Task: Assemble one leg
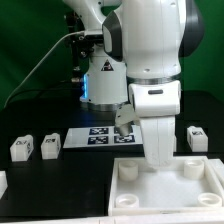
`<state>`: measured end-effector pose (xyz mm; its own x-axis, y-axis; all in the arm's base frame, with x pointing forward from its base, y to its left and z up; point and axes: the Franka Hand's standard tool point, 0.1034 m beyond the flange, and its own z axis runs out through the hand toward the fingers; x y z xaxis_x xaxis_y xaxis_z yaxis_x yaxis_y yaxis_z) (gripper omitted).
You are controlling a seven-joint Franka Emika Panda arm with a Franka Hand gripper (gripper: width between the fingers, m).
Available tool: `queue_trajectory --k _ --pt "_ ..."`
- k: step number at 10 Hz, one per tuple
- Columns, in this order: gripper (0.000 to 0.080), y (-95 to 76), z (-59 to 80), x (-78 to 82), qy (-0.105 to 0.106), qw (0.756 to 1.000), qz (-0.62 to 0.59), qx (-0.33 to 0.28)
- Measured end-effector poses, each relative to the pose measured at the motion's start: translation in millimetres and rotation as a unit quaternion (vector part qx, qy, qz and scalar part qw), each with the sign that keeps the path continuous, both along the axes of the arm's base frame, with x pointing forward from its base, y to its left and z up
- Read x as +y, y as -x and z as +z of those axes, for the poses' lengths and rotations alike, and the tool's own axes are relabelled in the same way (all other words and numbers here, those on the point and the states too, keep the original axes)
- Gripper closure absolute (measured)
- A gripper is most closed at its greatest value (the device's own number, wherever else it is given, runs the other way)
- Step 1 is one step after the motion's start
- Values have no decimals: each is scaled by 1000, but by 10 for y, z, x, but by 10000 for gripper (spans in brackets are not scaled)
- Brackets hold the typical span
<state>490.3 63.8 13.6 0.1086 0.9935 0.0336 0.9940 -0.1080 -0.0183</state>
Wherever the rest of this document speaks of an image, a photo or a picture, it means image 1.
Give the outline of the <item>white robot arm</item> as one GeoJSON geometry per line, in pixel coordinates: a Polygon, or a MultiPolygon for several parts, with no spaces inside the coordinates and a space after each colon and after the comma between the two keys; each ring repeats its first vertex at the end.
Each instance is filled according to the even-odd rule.
{"type": "Polygon", "coordinates": [[[147,163],[168,165],[180,113],[179,59],[200,44],[204,27],[195,0],[63,0],[84,25],[81,104],[114,110],[122,135],[140,126],[147,163]]]}

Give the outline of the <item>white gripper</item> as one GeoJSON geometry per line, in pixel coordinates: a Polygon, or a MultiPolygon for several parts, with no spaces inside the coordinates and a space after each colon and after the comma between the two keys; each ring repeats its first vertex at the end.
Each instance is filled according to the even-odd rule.
{"type": "Polygon", "coordinates": [[[148,165],[152,168],[168,166],[173,159],[175,117],[141,118],[140,129],[148,165]]]}

